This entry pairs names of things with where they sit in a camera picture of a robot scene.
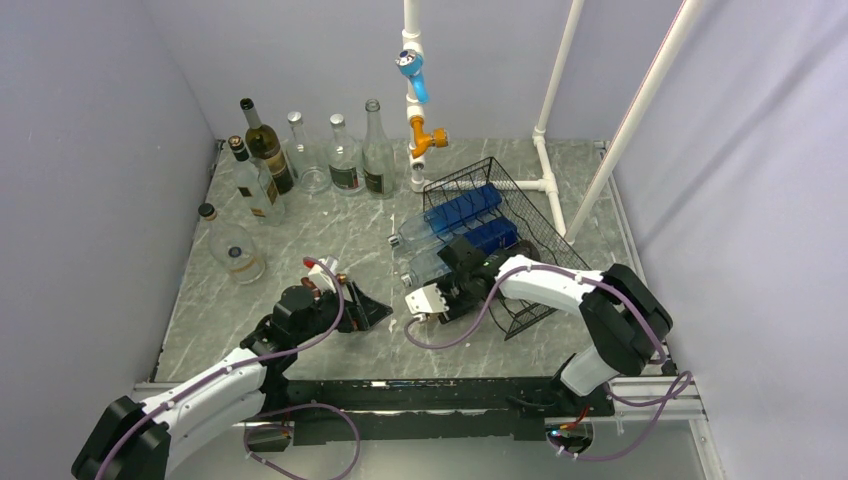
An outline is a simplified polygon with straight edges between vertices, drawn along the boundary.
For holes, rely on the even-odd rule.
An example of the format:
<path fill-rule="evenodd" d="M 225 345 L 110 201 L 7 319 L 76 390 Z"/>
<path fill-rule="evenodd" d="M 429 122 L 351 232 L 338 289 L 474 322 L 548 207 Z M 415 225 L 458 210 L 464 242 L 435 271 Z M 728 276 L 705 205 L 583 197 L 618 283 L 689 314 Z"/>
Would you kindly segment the tall clear open-neck bottle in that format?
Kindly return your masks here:
<path fill-rule="evenodd" d="M 396 191 L 394 150 L 383 128 L 379 101 L 368 99 L 365 111 L 367 131 L 362 152 L 366 188 L 377 198 L 389 198 Z"/>

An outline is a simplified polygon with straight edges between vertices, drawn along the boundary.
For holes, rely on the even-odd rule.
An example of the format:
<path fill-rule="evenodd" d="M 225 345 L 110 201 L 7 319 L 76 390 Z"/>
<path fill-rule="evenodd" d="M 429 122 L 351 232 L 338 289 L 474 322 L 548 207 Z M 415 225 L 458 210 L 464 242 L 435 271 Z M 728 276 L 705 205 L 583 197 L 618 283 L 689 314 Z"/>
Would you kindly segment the clear bottle dark label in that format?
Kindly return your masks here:
<path fill-rule="evenodd" d="M 330 187 L 330 178 L 322 148 L 309 139 L 301 112 L 289 112 L 287 121 L 292 132 L 289 155 L 298 186 L 310 195 L 326 191 Z"/>

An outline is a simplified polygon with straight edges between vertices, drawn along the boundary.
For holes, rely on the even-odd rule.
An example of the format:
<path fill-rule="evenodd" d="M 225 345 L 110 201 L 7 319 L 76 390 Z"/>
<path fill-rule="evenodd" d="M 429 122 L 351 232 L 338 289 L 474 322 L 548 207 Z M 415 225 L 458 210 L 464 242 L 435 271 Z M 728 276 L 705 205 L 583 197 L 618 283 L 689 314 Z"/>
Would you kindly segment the clear black-capped bottle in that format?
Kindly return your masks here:
<path fill-rule="evenodd" d="M 230 136 L 228 145 L 236 161 L 233 167 L 235 183 L 250 212 L 262 225 L 280 226 L 284 204 L 269 167 L 249 152 L 240 136 Z"/>

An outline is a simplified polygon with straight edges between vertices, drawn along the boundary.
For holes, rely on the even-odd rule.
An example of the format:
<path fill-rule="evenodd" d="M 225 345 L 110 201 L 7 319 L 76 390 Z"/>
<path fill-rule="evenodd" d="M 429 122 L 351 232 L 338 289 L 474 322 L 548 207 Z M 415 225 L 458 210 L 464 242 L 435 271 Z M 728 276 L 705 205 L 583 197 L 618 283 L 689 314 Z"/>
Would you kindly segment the dark green wine bottle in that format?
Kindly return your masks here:
<path fill-rule="evenodd" d="M 252 99 L 242 98 L 239 105 L 248 124 L 245 142 L 250 152 L 266 163 L 278 192 L 288 193 L 294 178 L 276 131 L 260 119 Z"/>

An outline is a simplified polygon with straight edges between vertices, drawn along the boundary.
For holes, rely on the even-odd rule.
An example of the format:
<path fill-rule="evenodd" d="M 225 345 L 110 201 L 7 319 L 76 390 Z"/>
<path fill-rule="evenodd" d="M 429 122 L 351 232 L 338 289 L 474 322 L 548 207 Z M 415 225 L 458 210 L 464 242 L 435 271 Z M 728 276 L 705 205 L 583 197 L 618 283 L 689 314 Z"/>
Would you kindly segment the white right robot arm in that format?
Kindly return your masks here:
<path fill-rule="evenodd" d="M 529 241 L 486 253 L 456 238 L 438 256 L 451 270 L 438 289 L 450 299 L 527 301 L 583 320 L 592 344 L 560 367 L 550 391 L 564 415 L 578 413 L 609 380 L 638 376 L 667 359 L 662 342 L 673 327 L 671 316 L 626 265 L 598 271 L 548 264 Z"/>

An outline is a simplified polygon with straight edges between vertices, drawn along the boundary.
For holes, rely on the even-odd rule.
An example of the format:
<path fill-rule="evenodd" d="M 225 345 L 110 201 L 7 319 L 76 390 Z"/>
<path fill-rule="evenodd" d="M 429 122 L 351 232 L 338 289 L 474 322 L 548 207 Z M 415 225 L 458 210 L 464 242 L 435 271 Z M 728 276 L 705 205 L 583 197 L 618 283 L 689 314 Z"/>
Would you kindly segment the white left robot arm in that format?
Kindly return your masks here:
<path fill-rule="evenodd" d="M 359 333 L 392 308 L 356 283 L 340 292 L 286 288 L 237 348 L 192 379 L 143 401 L 105 409 L 71 467 L 76 479 L 163 479 L 232 424 L 279 417 L 291 404 L 286 370 L 328 333 Z"/>

